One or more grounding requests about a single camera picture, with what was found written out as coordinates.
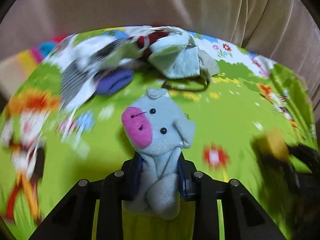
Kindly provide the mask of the light blue towel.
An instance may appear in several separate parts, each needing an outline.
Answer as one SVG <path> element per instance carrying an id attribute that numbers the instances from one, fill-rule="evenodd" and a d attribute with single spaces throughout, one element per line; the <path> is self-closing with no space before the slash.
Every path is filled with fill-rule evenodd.
<path id="1" fill-rule="evenodd" d="M 192 36 L 175 33 L 160 38 L 149 46 L 148 63 L 169 79 L 185 79 L 200 75 L 198 47 Z"/>

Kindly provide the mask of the grey plush pig toy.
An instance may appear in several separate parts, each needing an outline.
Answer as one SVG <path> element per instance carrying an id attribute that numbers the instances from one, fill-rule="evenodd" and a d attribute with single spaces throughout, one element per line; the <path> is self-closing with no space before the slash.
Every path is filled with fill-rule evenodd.
<path id="1" fill-rule="evenodd" d="M 180 211 L 178 159 L 195 135 L 195 122 L 164 89 L 149 88 L 121 116 L 132 147 L 142 158 L 138 191 L 126 209 L 174 219 Z"/>

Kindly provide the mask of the yellow sponge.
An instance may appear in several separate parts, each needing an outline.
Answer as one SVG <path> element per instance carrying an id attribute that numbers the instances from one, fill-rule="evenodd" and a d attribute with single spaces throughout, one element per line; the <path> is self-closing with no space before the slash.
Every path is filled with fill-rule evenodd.
<path id="1" fill-rule="evenodd" d="M 282 163 L 289 162 L 289 148 L 279 130 L 266 131 L 257 139 L 257 146 L 263 157 L 273 158 Z"/>

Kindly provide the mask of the purple knitted sock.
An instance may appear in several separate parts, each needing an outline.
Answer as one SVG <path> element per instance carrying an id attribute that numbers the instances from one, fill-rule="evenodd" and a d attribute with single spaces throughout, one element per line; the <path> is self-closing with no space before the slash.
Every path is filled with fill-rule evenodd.
<path id="1" fill-rule="evenodd" d="M 95 77 L 97 88 L 95 94 L 111 96 L 126 87 L 133 79 L 135 72 L 131 69 L 116 68 L 107 74 L 100 73 Z"/>

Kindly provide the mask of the red knitted hat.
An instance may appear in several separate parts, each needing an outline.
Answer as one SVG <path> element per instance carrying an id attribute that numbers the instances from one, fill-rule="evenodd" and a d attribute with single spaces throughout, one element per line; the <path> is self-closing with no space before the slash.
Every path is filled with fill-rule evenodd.
<path id="1" fill-rule="evenodd" d="M 142 55 L 139 59 L 142 60 L 143 62 L 147 62 L 149 56 L 152 54 L 150 46 L 154 44 L 156 41 L 158 41 L 160 38 L 167 37 L 168 35 L 169 35 L 169 32 L 167 31 L 155 30 L 146 36 L 140 36 L 136 41 L 136 45 L 139 49 L 143 49 L 144 47 L 146 48 L 142 52 Z"/>

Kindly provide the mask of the beige pink curtain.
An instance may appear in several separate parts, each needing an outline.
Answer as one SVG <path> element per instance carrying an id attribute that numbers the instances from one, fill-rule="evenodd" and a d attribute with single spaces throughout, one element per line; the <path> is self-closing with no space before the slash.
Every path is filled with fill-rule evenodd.
<path id="1" fill-rule="evenodd" d="M 1 23 L 1 58 L 66 33 L 173 25 L 294 70 L 319 103 L 319 29 L 300 0 L 17 0 Z"/>

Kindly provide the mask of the cartoon print green cloth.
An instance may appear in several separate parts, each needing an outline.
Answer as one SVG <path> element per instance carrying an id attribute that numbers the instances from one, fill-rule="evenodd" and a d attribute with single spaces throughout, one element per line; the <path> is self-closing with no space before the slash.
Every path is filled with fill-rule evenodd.
<path id="1" fill-rule="evenodd" d="M 111 96 L 93 96 L 60 109 L 61 77 L 78 53 L 96 51 L 118 38 L 144 35 L 148 27 L 119 27 L 61 36 L 19 53 L 29 72 L 1 114 L 1 217 L 16 239 L 28 239 L 79 179 L 101 179 L 133 150 L 120 124 L 124 109 L 165 77 L 139 64 L 133 80 Z M 262 55 L 193 33 L 219 73 L 206 90 L 199 80 L 170 81 L 169 94 L 196 124 L 187 159 L 212 178 L 237 178 L 266 209 L 287 239 L 293 197 L 274 172 L 263 172 L 250 141 L 271 129 L 289 144 L 317 148 L 309 97 L 295 73 Z"/>

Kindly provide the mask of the grey herringbone drawstring pouch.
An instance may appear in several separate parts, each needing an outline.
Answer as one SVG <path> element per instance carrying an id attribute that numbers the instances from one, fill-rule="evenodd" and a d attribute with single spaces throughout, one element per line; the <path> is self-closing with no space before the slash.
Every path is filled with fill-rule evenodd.
<path id="1" fill-rule="evenodd" d="M 207 52 L 198 47 L 191 47 L 171 54 L 169 65 L 161 67 L 159 71 L 167 80 L 196 80 L 203 85 L 202 88 L 181 88 L 172 86 L 166 80 L 162 88 L 185 92 L 201 92 L 208 88 L 211 77 L 219 74 L 220 69 L 217 61 Z"/>

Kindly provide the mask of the black white checked cloth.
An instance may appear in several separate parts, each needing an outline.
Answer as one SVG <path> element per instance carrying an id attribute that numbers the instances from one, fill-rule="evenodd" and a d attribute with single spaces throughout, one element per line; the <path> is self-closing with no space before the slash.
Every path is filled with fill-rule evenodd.
<path id="1" fill-rule="evenodd" d="M 119 67 L 123 59 L 138 59 L 138 37 L 115 38 L 98 35 L 76 44 L 77 34 L 60 42 L 46 60 L 57 64 L 61 73 L 60 108 L 78 109 L 97 90 L 94 77 L 98 72 Z"/>

